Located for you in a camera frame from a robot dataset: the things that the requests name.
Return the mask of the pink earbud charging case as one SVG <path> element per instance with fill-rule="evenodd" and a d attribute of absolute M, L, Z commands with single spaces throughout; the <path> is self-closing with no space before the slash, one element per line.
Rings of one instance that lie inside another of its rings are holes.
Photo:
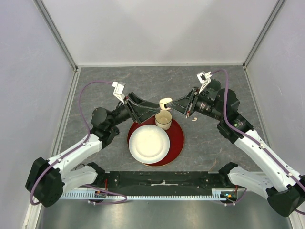
<path fill-rule="evenodd" d="M 159 101 L 159 107 L 161 110 L 170 110 L 171 108 L 168 107 L 168 103 L 171 103 L 173 100 L 172 98 L 163 98 Z"/>

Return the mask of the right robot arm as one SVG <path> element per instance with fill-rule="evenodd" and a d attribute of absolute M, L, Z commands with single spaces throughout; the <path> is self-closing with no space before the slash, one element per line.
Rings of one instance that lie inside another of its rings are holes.
<path fill-rule="evenodd" d="M 238 112 L 240 101 L 225 87 L 210 98 L 206 83 L 177 100 L 165 99 L 160 107 L 173 109 L 186 117 L 194 112 L 219 121 L 220 134 L 245 152 L 265 173 L 263 178 L 230 162 L 219 170 L 222 187 L 242 186 L 264 197 L 272 209 L 288 217 L 305 201 L 305 177 L 292 169 L 263 141 L 254 127 Z"/>

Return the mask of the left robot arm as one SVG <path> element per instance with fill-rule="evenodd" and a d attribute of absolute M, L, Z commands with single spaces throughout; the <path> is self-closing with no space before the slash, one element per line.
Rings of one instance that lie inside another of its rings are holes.
<path fill-rule="evenodd" d="M 25 184 L 30 192 L 30 203 L 49 207 L 63 193 L 79 186 L 91 184 L 101 187 L 105 177 L 99 173 L 100 167 L 85 166 L 75 171 L 73 168 L 107 147 L 119 134 L 117 125 L 120 123 L 132 119 L 141 124 L 166 108 L 167 103 L 151 103 L 130 93 L 121 97 L 113 111 L 102 107 L 94 109 L 92 128 L 87 128 L 87 134 L 81 141 L 56 156 L 49 159 L 39 157 L 33 162 Z"/>

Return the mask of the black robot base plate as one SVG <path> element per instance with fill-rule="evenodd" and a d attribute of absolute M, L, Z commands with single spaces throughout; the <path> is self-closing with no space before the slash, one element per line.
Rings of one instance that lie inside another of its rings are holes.
<path fill-rule="evenodd" d="M 202 188 L 234 187 L 225 175 L 206 171 L 107 171 L 99 174 L 94 184 L 108 189 L 159 185 Z"/>

